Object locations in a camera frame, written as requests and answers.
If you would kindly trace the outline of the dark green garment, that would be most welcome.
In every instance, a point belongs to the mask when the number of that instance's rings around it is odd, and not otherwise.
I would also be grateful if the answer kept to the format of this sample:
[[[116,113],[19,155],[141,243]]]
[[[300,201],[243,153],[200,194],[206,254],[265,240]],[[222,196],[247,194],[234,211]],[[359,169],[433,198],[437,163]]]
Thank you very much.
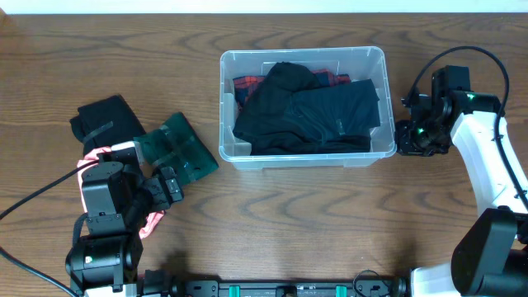
[[[158,129],[134,137],[134,141],[139,143],[144,160],[154,170],[171,167],[180,186],[196,182],[219,168],[181,112],[173,114]]]

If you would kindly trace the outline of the pink patterned garment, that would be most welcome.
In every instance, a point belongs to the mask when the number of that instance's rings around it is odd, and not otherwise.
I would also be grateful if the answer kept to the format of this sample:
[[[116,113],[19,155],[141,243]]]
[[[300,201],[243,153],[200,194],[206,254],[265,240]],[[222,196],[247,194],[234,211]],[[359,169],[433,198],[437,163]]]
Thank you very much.
[[[82,159],[78,160],[77,168],[80,168],[83,165],[86,165],[92,161],[98,161],[99,160],[99,157],[97,156],[98,154],[113,153],[115,150],[116,152],[120,152],[120,151],[123,151],[124,149],[119,144],[116,144],[113,146],[104,146],[100,148],[95,148],[89,153],[87,153]],[[81,202],[82,202],[82,207],[85,213],[87,213],[87,207],[86,207],[86,201],[84,198],[84,194],[82,191],[82,185],[83,185],[82,174],[90,167],[93,167],[93,165],[89,165],[88,167],[81,169],[77,173],[78,186],[79,186],[79,190],[81,194]],[[141,239],[147,238],[155,230],[155,228],[160,223],[164,215],[165,215],[164,210],[150,213],[147,216],[147,222],[145,226],[139,231],[139,237]]]

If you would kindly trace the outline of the black garment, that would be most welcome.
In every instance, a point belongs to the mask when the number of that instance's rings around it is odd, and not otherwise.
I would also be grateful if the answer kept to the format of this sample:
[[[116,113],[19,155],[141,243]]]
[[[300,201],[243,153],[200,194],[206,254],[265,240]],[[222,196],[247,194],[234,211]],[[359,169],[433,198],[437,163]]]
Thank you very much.
[[[369,79],[322,87],[305,66],[277,63],[239,110],[233,134],[253,156],[367,153],[379,100]]]
[[[146,134],[139,119],[121,95],[80,106],[69,120],[74,137],[82,143],[82,155]]]

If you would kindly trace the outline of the clear plastic storage bin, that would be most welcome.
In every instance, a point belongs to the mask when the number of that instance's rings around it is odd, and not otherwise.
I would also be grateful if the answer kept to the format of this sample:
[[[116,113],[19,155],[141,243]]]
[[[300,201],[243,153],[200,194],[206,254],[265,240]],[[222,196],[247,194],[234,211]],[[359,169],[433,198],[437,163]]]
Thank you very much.
[[[233,134],[239,114],[233,80],[265,76],[279,62],[301,64],[311,70],[328,69],[351,80],[370,79],[379,97],[380,126],[370,130],[368,153],[252,156],[251,144]],[[228,50],[219,61],[219,155],[238,170],[272,167],[368,167],[396,153],[394,115],[384,51],[376,46],[316,49]]]

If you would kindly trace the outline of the red plaid shirt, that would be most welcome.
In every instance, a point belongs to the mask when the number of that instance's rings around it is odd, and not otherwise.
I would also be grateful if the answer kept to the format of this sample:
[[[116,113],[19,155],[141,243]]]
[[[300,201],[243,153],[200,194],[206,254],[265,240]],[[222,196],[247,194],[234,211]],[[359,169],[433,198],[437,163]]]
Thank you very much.
[[[328,69],[314,70],[313,74],[322,87],[335,87],[337,85],[351,83],[348,74],[334,74]],[[243,76],[233,79],[234,99],[238,109],[242,110],[250,96],[258,89],[265,80],[265,76]]]

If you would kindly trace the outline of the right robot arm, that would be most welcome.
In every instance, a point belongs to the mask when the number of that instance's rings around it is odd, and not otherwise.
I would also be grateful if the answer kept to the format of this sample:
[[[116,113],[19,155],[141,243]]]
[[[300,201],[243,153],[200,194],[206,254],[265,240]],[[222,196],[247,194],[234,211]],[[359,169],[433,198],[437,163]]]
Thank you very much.
[[[431,95],[413,92],[403,104],[409,120],[396,124],[397,151],[431,157],[456,147],[478,206],[478,219],[456,246],[450,262],[412,271],[412,296],[525,296],[527,209],[515,185],[527,178],[512,149],[495,95],[473,92],[469,69],[445,66],[432,74]],[[497,145],[516,174],[513,182]]]

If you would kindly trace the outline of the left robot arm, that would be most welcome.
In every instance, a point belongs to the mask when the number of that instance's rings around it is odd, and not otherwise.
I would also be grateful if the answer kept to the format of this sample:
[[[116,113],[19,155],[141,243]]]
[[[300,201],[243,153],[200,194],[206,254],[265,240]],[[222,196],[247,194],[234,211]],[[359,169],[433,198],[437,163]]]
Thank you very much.
[[[80,296],[169,296],[176,288],[161,271],[139,277],[143,252],[139,231],[149,214],[167,210],[183,199],[177,174],[163,167],[150,178],[139,165],[99,162],[82,174],[86,213],[76,233],[65,268],[71,290]]]

